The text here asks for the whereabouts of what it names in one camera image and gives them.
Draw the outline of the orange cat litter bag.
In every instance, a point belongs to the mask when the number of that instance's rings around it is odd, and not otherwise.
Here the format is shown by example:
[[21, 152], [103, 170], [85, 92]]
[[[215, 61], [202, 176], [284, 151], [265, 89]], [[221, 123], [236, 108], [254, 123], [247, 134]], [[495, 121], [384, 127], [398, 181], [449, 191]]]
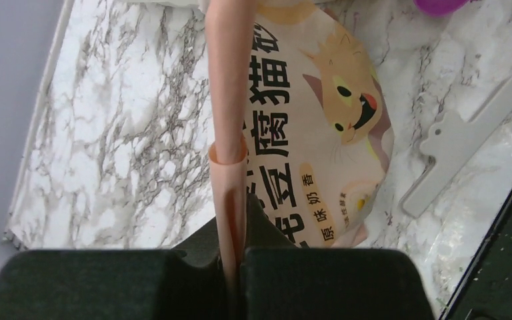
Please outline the orange cat litter bag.
[[298, 247], [355, 247], [394, 134], [366, 49], [312, 1], [207, 1], [209, 149], [228, 286], [247, 246], [247, 195]]

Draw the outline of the black metal base rail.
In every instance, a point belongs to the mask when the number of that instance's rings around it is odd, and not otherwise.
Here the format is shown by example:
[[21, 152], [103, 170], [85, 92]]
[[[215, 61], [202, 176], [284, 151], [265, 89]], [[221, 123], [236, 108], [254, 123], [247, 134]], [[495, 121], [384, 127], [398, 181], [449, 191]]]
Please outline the black metal base rail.
[[441, 318], [512, 319], [512, 190]]

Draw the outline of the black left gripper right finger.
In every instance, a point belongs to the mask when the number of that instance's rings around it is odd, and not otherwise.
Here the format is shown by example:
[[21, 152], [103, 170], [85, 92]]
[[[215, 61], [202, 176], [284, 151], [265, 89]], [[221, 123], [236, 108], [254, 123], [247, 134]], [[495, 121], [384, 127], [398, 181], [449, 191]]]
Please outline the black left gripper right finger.
[[432, 319], [412, 260], [394, 249], [298, 248], [247, 197], [246, 319]]

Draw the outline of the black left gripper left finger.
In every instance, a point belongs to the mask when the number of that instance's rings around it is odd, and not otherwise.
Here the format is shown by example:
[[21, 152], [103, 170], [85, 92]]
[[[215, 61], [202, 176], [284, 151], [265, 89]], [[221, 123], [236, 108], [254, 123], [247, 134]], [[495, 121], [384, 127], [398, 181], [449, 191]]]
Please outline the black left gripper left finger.
[[0, 319], [227, 319], [217, 228], [173, 249], [32, 250], [0, 270]]

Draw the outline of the magenta plastic litter scoop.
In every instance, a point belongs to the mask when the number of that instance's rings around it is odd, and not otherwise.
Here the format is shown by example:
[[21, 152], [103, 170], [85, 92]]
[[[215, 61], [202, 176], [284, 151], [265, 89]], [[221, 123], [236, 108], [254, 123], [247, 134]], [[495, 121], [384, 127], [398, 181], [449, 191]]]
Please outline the magenta plastic litter scoop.
[[432, 17], [452, 14], [462, 8], [469, 0], [414, 0], [415, 6]]

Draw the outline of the grey bag sealing clip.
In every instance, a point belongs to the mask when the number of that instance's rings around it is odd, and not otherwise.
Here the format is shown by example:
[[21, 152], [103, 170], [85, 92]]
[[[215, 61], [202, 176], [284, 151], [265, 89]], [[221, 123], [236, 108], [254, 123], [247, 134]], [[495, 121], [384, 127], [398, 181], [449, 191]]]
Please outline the grey bag sealing clip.
[[420, 153], [433, 163], [402, 196], [403, 212], [414, 218], [424, 213], [510, 112], [512, 76], [494, 89], [469, 120], [457, 111], [444, 112], [418, 144]]

